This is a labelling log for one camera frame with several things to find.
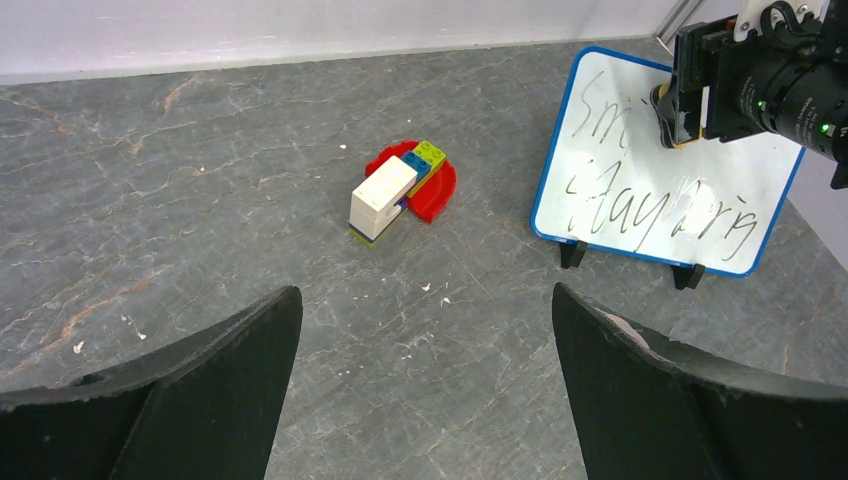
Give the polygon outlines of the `white red toy block stack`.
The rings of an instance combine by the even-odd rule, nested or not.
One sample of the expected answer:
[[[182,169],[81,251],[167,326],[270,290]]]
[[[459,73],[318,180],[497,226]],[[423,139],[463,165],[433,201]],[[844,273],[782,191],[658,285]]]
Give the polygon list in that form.
[[[434,144],[407,140],[386,147],[365,167],[365,179],[352,191],[350,230],[374,245],[407,211],[431,223],[456,191],[458,174]]]

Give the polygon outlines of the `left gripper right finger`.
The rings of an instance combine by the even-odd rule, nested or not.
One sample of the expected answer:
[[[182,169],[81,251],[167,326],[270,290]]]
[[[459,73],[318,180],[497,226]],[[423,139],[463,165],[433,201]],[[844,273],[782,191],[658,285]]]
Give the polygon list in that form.
[[[678,342],[557,284],[552,324],[591,479],[843,479],[845,388]]]

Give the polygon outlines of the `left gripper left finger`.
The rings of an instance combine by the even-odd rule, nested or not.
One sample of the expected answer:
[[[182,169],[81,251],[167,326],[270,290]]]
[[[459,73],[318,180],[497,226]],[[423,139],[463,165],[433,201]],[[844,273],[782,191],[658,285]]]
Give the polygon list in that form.
[[[1,397],[5,479],[261,479],[297,353],[287,286],[60,388]]]

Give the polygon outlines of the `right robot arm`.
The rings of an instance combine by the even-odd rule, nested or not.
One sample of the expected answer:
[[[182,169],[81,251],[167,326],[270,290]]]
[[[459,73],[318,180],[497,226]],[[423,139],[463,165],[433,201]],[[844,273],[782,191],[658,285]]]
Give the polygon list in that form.
[[[830,186],[847,186],[847,8],[823,19],[787,1],[678,32],[669,81],[650,94],[661,143],[728,143],[772,133],[836,164]]]

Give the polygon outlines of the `blue framed whiteboard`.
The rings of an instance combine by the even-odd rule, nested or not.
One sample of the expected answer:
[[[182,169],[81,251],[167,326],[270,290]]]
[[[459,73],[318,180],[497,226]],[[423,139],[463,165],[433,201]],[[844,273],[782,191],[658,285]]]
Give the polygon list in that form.
[[[743,278],[759,265],[803,147],[766,133],[661,143],[668,66],[593,46],[569,74],[530,216],[543,239]]]

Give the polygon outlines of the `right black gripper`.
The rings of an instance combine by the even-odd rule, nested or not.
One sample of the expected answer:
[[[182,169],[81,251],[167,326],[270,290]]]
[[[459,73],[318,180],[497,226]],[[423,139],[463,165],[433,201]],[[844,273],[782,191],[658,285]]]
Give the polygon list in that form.
[[[678,33],[672,75],[650,93],[661,144],[728,143],[760,133],[828,142],[828,19],[790,17],[739,43],[735,19]]]

